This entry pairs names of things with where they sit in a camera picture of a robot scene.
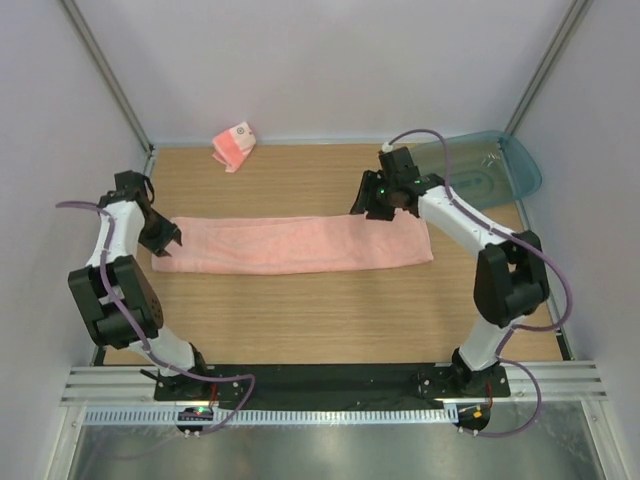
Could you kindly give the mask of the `large pink towel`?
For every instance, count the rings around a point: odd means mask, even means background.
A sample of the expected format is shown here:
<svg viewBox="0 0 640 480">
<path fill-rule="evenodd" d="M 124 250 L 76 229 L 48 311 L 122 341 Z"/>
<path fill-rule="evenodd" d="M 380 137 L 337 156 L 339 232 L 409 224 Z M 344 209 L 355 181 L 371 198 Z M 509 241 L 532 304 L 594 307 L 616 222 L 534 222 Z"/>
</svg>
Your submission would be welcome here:
<svg viewBox="0 0 640 480">
<path fill-rule="evenodd" d="M 434 259 L 424 222 L 362 215 L 206 219 L 177 217 L 182 243 L 151 261 L 162 273 L 289 275 L 390 269 Z"/>
</svg>

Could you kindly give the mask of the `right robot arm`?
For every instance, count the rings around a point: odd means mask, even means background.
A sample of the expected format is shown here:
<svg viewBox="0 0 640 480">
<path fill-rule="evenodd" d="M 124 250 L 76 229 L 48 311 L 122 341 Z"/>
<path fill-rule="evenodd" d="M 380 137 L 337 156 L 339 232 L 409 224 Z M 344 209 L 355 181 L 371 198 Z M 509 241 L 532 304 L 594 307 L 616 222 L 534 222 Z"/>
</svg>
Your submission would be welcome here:
<svg viewBox="0 0 640 480">
<path fill-rule="evenodd" d="M 351 214 L 391 221 L 406 211 L 431 223 L 476 259 L 473 301 L 478 319 L 451 359 L 449 383 L 462 396 L 480 396 L 497 375 L 499 352 L 512 329 L 549 297 L 541 242 L 491 221 L 445 180 L 424 175 L 406 147 L 385 145 L 380 168 L 363 173 Z"/>
</svg>

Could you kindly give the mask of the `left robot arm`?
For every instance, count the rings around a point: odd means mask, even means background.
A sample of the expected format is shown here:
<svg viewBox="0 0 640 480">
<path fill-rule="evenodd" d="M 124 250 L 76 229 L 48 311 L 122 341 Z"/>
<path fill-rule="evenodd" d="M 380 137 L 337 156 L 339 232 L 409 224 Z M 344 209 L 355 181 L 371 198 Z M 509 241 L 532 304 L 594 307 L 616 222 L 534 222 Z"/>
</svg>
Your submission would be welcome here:
<svg viewBox="0 0 640 480">
<path fill-rule="evenodd" d="M 128 350 L 156 366 L 150 377 L 167 395 L 199 400 L 212 386 L 201 353 L 164 325 L 158 296 L 137 261 L 139 247 L 168 257 L 182 244 L 179 227 L 153 208 L 150 179 L 132 170 L 114 175 L 115 188 L 98 203 L 68 201 L 60 208 L 94 211 L 100 218 L 95 249 L 86 265 L 68 275 L 68 286 L 92 341 Z"/>
</svg>

